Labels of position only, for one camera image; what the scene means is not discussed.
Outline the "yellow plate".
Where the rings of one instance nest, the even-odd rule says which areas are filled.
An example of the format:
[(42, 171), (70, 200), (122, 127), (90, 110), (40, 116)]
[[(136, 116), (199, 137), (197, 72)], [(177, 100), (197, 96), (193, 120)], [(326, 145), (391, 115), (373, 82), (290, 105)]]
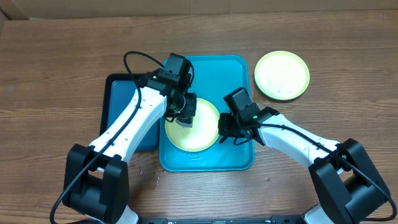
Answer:
[(199, 152), (209, 148), (219, 137), (220, 113), (207, 100), (197, 99), (197, 110), (191, 128), (183, 127), (176, 121), (165, 122), (165, 133), (170, 142), (187, 152)]
[(269, 98), (290, 101), (308, 88), (310, 72), (298, 55), (278, 50), (260, 58), (254, 69), (254, 81)]

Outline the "brown sponge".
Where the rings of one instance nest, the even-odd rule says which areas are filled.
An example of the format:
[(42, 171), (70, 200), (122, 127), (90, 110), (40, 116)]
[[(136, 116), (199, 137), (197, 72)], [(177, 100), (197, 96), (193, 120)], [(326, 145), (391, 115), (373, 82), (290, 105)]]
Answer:
[(193, 117), (177, 118), (175, 122), (185, 128), (193, 127)]

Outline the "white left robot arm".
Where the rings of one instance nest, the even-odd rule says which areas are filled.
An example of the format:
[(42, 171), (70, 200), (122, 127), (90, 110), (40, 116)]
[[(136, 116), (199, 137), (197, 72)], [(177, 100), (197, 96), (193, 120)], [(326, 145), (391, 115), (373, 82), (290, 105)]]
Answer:
[(128, 165), (138, 145), (160, 118), (195, 116), (197, 96), (178, 88), (138, 88), (116, 121), (88, 146), (69, 150), (63, 192), (56, 202), (81, 214), (90, 222), (138, 223), (128, 205)]

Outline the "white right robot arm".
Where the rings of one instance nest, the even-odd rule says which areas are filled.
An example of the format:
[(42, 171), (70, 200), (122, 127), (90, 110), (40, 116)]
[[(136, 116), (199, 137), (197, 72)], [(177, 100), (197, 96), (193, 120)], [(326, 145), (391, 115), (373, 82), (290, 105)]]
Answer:
[(338, 142), (321, 138), (270, 107), (222, 113), (218, 128), (223, 140), (255, 140), (308, 169), (319, 202), (300, 217), (299, 223), (376, 222), (371, 214), (386, 202), (392, 214), (382, 220), (397, 216), (386, 183), (362, 144), (354, 139)]

